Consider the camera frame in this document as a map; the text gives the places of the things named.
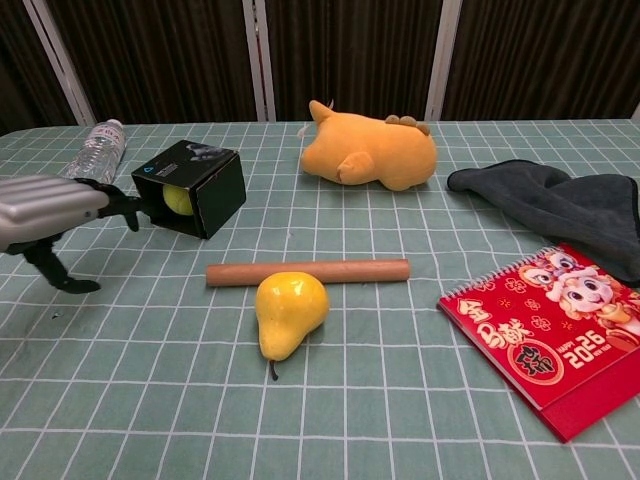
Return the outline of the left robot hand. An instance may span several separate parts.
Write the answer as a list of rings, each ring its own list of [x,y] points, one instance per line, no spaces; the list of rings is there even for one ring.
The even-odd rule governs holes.
[[[122,215],[139,229],[142,199],[117,186],[88,178],[20,176],[1,181],[1,251],[22,255],[56,289],[87,294],[100,289],[92,280],[72,278],[53,251],[65,232],[94,219]]]

